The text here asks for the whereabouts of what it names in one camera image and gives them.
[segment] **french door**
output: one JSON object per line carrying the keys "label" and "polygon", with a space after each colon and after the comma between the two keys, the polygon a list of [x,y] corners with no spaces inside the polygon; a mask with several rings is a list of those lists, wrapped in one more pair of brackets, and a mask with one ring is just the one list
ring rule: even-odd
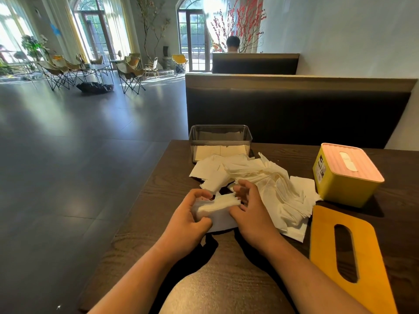
{"label": "french door", "polygon": [[179,10],[179,43],[188,59],[187,71],[209,72],[210,38],[202,10]]}
{"label": "french door", "polygon": [[102,11],[82,11],[83,29],[88,38],[88,49],[95,59],[103,57],[104,62],[114,59],[108,24]]}

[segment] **pink lid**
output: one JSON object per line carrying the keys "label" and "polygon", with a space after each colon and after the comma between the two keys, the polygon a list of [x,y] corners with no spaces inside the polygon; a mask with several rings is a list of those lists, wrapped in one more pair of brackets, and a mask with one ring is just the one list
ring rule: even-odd
{"label": "pink lid", "polygon": [[322,143],[330,170],[339,175],[382,183],[384,178],[364,150],[346,145]]}

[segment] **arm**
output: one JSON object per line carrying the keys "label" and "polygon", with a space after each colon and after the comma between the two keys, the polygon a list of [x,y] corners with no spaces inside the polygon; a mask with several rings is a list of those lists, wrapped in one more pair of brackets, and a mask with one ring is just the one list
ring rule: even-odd
{"label": "arm", "polygon": [[173,213],[160,239],[89,311],[90,314],[149,312],[169,270],[187,256],[212,227],[207,217],[194,221],[191,208],[200,197],[211,198],[212,194],[206,190],[191,190]]}
{"label": "arm", "polygon": [[369,313],[280,235],[254,184],[245,180],[239,184],[234,191],[246,206],[232,206],[230,214],[244,239],[280,275],[299,312]]}

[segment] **black hair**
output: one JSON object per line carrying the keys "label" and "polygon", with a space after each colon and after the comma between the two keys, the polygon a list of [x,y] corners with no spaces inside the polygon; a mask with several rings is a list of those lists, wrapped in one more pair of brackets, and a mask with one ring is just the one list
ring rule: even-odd
{"label": "black hair", "polygon": [[237,36],[233,36],[233,35],[232,36],[229,36],[227,38],[227,47],[230,47],[230,46],[239,48],[239,46],[240,46],[240,39]]}

